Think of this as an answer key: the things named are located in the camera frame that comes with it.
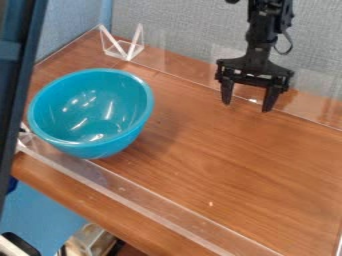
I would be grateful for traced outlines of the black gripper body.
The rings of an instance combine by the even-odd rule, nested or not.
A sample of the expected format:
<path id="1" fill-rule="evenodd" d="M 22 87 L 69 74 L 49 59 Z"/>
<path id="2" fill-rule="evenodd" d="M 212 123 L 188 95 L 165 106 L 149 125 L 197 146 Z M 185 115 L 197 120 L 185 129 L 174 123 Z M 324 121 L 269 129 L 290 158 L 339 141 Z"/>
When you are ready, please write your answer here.
<path id="1" fill-rule="evenodd" d="M 234 88 L 236 83 L 256 87 L 277 86 L 282 92 L 290 87 L 294 72 L 274 64 L 269 59 L 260 60 L 257 57 L 238 57 L 220 59 L 216 79 L 224 88 Z"/>

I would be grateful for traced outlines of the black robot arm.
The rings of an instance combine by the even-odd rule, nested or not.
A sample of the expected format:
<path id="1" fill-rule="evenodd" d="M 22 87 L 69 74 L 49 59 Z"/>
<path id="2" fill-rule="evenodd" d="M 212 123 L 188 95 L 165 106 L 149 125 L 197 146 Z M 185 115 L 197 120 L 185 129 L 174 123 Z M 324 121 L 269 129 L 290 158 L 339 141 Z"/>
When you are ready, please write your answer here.
<path id="1" fill-rule="evenodd" d="M 288 28 L 294 18 L 293 0 L 249 0 L 248 50 L 242 57 L 217 60 L 216 79 L 221 83 L 222 102 L 229 105 L 237 83 L 266 89 L 262 111 L 273 110 L 280 95 L 289 90 L 294 71 L 269 58 L 278 35 L 293 43 Z"/>

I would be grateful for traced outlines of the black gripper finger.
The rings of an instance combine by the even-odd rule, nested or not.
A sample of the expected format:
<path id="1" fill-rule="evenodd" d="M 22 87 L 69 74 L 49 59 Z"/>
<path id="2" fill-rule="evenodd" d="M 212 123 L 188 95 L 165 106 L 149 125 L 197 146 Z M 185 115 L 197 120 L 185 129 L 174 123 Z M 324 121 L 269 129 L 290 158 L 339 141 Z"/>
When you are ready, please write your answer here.
<path id="1" fill-rule="evenodd" d="M 281 86 L 270 86 L 266 88 L 262 111 L 270 112 L 273 110 L 274 104 L 277 103 L 280 95 L 284 93 L 284 88 Z"/>
<path id="2" fill-rule="evenodd" d="M 234 81 L 230 79 L 224 79 L 221 81 L 221 95 L 222 95 L 222 102 L 226 105 L 229 105 L 232 102 L 233 90 L 234 90 Z"/>

